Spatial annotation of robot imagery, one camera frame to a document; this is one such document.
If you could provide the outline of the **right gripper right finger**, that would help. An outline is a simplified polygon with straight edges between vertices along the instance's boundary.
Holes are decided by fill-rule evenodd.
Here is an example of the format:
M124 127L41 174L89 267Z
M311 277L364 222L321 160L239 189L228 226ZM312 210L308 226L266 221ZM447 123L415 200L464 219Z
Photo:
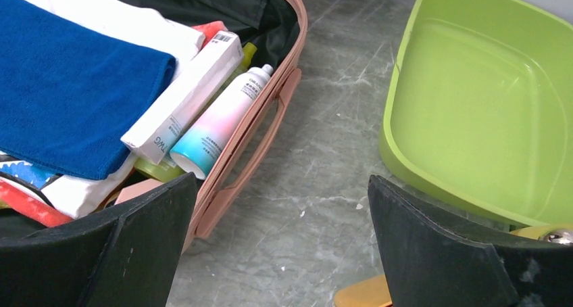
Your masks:
M492 229L381 176L368 182L395 306L571 306L572 246Z

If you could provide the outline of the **pink hard-shell suitcase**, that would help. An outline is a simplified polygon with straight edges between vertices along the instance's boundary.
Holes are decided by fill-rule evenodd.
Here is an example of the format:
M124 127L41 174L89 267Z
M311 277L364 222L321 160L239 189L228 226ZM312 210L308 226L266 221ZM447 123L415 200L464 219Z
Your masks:
M253 133L267 100L278 94L288 78L299 81L300 73L295 66L303 48L307 14L301 0L118 1L155 9L166 19L202 32L205 40L201 50L218 32L233 32L240 37L242 47L248 42L257 47L249 69L264 64L274 68L269 82L239 122L221 156L203 180L205 184L199 191L186 236L186 242L190 243L195 237L206 236L236 197L236 193L229 189L216 191L215 187L233 167L236 150L245 136ZM117 171L105 179L93 180L53 173L1 150L1 181L75 220L94 212L113 192L119 194L120 185L135 170L134 164L140 158L128 151Z

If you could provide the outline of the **cream appliance with orange rim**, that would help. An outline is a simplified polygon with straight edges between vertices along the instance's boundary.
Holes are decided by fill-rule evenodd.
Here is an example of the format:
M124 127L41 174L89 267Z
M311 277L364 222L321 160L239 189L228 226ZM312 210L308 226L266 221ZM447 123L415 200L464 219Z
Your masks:
M510 233L529 239L572 245L572 223L524 227ZM337 291L334 306L393 306L386 277L379 275Z

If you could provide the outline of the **green plastic tray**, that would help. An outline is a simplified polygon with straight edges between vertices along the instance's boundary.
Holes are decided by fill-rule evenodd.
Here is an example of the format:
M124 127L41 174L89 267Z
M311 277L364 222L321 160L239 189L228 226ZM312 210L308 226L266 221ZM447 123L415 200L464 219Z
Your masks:
M416 0L380 156L441 201L513 225L572 222L572 25L521 0Z

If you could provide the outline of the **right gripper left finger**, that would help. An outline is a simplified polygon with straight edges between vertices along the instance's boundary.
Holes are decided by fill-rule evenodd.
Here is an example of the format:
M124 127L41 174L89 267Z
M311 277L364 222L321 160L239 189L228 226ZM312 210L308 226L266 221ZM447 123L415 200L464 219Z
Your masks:
M1 240L2 306L165 306L197 198L186 173L58 227Z

